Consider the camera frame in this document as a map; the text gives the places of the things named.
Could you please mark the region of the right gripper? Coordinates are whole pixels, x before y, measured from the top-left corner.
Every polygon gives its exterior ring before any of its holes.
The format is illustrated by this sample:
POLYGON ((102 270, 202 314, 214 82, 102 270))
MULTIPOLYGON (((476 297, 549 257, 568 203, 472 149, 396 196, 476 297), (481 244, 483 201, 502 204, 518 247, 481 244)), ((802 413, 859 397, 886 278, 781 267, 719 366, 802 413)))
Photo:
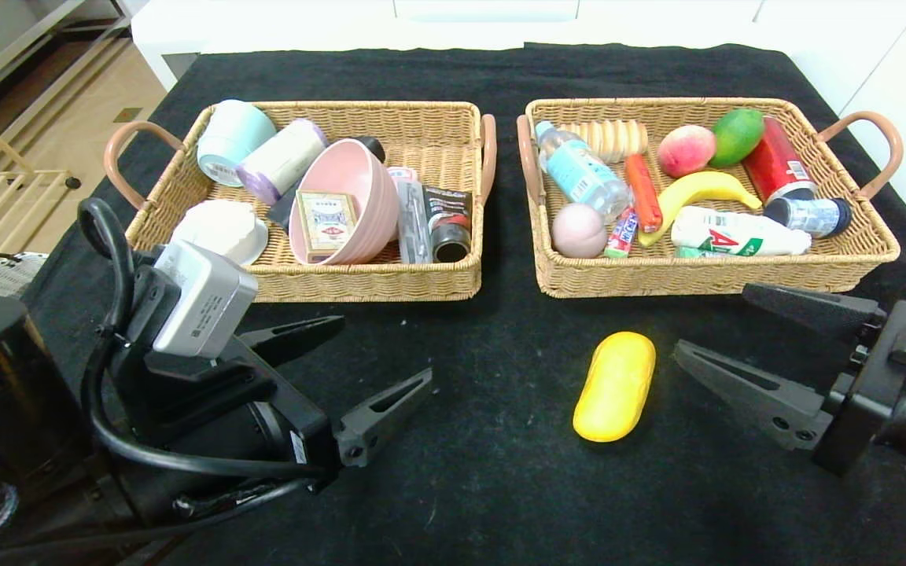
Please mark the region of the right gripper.
POLYGON ((842 344, 877 340, 858 375, 842 375, 843 388, 828 395, 687 340, 673 351, 680 368, 781 447, 815 451, 813 462, 837 476, 873 445, 906 457, 906 301, 887 317, 874 300, 784 285, 748 283, 742 297, 842 344))

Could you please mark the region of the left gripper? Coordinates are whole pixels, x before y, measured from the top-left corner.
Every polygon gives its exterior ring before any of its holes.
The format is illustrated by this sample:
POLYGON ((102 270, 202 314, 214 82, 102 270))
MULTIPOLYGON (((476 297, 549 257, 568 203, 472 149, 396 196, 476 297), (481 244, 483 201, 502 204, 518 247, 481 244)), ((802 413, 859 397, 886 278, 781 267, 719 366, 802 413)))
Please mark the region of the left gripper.
POLYGON ((316 466, 325 473, 316 490, 336 479, 341 465, 370 465, 433 394, 433 369, 360 402, 338 420, 333 437, 326 413, 277 368, 344 327, 344 316, 330 315, 242 333, 199 379, 175 380, 169 447, 206 458, 316 466))

